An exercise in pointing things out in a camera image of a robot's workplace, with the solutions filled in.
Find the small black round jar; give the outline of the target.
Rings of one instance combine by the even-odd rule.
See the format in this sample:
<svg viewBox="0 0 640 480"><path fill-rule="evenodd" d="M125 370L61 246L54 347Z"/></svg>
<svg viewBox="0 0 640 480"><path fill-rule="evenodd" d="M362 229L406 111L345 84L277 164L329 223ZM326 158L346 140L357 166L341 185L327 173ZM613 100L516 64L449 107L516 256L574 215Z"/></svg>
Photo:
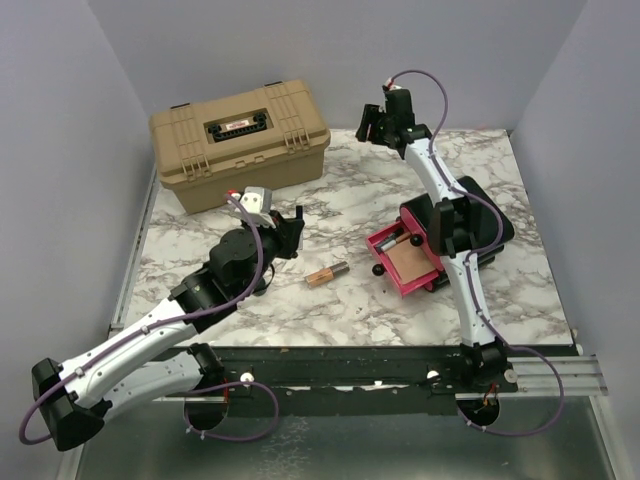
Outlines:
<svg viewBox="0 0 640 480"><path fill-rule="evenodd" d="M269 285L265 282L261 282L257 285L256 289L253 291L253 296L262 296L266 293Z"/></svg>

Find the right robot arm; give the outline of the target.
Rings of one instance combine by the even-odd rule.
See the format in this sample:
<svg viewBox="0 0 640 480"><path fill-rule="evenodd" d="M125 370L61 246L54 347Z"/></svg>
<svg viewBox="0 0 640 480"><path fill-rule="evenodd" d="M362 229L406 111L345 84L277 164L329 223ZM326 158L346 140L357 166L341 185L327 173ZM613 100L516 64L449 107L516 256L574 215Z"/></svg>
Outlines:
<svg viewBox="0 0 640 480"><path fill-rule="evenodd" d="M506 365L504 342L492 323L479 276L478 258L497 248L503 235L500 213L455 179L434 147L436 134L415 122L411 94L385 87L383 107L364 107L356 139L397 151L416 172L432 202L426 231L451 285L461 324L459 378L481 391Z"/></svg>

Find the pink drawer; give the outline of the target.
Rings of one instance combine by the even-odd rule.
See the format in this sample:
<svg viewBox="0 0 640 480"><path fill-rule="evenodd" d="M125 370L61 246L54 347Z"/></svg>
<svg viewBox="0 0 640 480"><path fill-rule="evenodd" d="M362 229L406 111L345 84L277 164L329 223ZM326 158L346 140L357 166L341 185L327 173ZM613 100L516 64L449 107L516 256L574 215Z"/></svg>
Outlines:
<svg viewBox="0 0 640 480"><path fill-rule="evenodd" d="M442 262L429 250L426 237L418 233L423 242L414 246L413 236L414 233L397 220L365 240L375 260L372 273L386 276L401 297L418 290L433 291L444 273Z"/></svg>
<svg viewBox="0 0 640 480"><path fill-rule="evenodd" d="M421 243L418 245L418 247L425 253L434 268L438 271L443 271L444 266L440 260L440 257L435 255L429 247L427 241L427 231L422 223L406 206L402 206L400 208L400 219L401 222L411 232L412 236L419 236L421 238Z"/></svg>

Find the beige concealer tube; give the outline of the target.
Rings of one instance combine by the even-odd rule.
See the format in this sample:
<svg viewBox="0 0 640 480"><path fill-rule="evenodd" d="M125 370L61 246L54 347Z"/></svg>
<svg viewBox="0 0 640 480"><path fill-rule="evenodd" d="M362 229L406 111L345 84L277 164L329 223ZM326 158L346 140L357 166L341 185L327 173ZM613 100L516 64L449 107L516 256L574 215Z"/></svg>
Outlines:
<svg viewBox="0 0 640 480"><path fill-rule="evenodd" d="M346 261L341 261L307 275L305 277L305 281L310 288L315 288L329 283L337 277L348 273L349 271L349 264Z"/></svg>

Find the square copper compact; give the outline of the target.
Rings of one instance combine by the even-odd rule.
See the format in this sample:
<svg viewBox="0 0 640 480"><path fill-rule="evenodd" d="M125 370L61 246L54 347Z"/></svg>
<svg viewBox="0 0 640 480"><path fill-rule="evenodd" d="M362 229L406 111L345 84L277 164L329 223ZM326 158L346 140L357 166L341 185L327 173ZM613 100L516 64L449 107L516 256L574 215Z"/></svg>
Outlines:
<svg viewBox="0 0 640 480"><path fill-rule="evenodd" d="M409 241L401 242L389 249L387 256L401 285L409 284L436 270L425 253Z"/></svg>

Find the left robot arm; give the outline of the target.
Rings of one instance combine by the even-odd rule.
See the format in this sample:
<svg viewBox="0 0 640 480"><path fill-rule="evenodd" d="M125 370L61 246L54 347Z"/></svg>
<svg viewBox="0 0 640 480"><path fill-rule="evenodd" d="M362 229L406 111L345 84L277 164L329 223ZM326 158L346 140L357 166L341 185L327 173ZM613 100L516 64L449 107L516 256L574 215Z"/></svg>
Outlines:
<svg viewBox="0 0 640 480"><path fill-rule="evenodd" d="M174 356L169 350L264 289L274 260L297 257L305 226L301 208L285 218L244 199L229 204L240 227L226 232L208 260L150 313L85 353L62 362L44 358L32 367L34 404L20 424L21 443L72 450L136 404L222 386L223 368L211 347L195 344Z"/></svg>

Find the slim concealer tube white cap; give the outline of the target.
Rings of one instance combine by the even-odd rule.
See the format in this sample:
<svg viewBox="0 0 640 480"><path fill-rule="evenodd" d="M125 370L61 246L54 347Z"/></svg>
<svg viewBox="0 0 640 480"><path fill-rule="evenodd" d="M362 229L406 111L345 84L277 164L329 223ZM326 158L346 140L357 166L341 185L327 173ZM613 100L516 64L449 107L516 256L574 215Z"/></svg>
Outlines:
<svg viewBox="0 0 640 480"><path fill-rule="evenodd" d="M391 244L392 245L396 245L398 243L401 243L407 239L409 239L411 237L411 232L405 232L399 236L397 236L394 240L392 240Z"/></svg>

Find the black mascara stick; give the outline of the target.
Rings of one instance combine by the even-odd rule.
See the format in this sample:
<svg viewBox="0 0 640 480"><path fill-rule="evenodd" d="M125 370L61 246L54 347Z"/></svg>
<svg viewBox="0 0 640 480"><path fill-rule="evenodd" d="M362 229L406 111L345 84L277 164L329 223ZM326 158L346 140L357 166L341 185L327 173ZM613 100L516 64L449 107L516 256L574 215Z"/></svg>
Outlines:
<svg viewBox="0 0 640 480"><path fill-rule="evenodd" d="M384 242L381 242L376 246L376 249L379 253L386 252L397 244L397 240L398 236L386 238Z"/></svg>

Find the pink top drawer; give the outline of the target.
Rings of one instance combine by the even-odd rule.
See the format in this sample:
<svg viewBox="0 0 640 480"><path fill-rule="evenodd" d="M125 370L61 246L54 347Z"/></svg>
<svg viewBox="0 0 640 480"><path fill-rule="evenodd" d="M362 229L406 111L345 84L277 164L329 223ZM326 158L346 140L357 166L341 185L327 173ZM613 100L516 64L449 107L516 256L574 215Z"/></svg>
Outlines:
<svg viewBox="0 0 640 480"><path fill-rule="evenodd" d="M412 236L419 236L421 238L421 243L418 245L418 247L425 253L434 268L438 271L443 271L444 266L440 260L440 257L435 255L429 247L427 241L427 231L422 223L406 206L402 206L400 208L400 219L401 222L411 232Z"/></svg>

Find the black makeup drawer organizer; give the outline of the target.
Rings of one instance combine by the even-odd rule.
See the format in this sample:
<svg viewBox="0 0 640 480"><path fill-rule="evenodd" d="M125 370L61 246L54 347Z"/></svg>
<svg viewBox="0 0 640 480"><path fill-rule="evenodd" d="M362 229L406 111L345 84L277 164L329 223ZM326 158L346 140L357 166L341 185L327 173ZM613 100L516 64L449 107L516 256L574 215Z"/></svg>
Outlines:
<svg viewBox="0 0 640 480"><path fill-rule="evenodd" d="M472 177L460 177L458 182L473 195L471 199L435 202L428 194L422 194L404 202L400 208L406 206L426 228L429 247L440 260L459 251L478 249L478 264L483 266L493 262L504 250L504 244L514 238L514 227ZM411 243L418 246L421 238L413 236ZM435 289L429 292L448 283L444 271Z"/></svg>

